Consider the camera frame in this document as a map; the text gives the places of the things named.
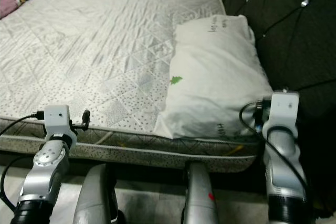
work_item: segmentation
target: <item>gray floor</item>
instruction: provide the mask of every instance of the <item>gray floor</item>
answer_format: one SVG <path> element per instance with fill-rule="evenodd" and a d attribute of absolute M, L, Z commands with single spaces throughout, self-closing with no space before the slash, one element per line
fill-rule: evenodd
<path fill-rule="evenodd" d="M 11 168 L 5 180 L 5 190 L 16 202 L 27 169 Z M 66 177 L 59 193 L 50 223 L 71 224 L 84 177 Z M 180 223 L 185 188 L 151 183 L 118 181 L 116 194 L 119 209 L 129 224 Z M 219 221 L 222 224 L 257 224 L 267 222 L 266 199 L 262 195 L 216 190 Z M 0 223 L 10 223 L 13 214 L 0 201 Z M 318 223 L 336 224 L 335 219 Z"/>

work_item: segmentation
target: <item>pillow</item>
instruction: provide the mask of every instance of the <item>pillow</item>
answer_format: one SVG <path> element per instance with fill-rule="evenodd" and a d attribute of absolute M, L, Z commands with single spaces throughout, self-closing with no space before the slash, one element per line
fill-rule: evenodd
<path fill-rule="evenodd" d="M 244 16 L 215 15 L 176 28 L 166 106 L 154 133 L 168 138 L 246 135 L 239 111 L 272 94 Z M 244 113 L 253 123 L 252 112 Z"/>

